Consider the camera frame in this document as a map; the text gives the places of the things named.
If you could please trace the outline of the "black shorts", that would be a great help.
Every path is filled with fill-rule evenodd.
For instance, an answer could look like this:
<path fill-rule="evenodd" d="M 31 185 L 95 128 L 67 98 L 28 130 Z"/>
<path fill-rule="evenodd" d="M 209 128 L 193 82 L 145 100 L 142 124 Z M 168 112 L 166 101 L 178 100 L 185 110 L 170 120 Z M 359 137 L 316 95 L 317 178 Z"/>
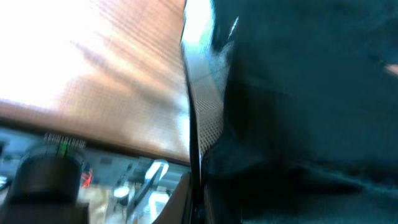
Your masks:
<path fill-rule="evenodd" d="M 397 222 L 397 1 L 187 1 L 205 223 Z"/>

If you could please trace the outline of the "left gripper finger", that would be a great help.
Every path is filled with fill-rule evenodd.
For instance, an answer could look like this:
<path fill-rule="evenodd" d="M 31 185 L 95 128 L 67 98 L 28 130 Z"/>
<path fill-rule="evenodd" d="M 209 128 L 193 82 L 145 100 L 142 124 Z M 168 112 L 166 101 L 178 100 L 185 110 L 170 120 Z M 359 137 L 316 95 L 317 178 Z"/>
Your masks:
<path fill-rule="evenodd" d="M 188 105 L 189 105 L 189 151 L 190 151 L 190 167 L 191 167 L 191 183 L 192 183 L 192 211 L 190 223 L 205 223 L 205 210 L 203 208 L 203 190 L 201 187 L 201 168 L 200 168 L 200 152 L 198 148 L 197 133 L 197 116 L 195 104 L 193 101 L 192 86 L 188 72 L 188 62 L 184 49 L 182 49 L 182 62 L 184 66 L 184 74 L 187 83 Z"/>

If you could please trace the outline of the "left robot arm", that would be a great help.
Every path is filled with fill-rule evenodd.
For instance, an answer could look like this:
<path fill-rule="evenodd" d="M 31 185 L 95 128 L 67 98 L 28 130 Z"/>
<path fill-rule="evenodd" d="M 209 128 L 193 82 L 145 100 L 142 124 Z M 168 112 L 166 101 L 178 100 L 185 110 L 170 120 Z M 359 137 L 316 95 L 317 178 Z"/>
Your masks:
<path fill-rule="evenodd" d="M 82 188 L 140 181 L 132 220 L 175 166 L 182 174 L 156 223 L 203 223 L 192 162 L 192 101 L 182 49 L 78 43 L 1 47 L 2 223 L 88 223 Z"/>

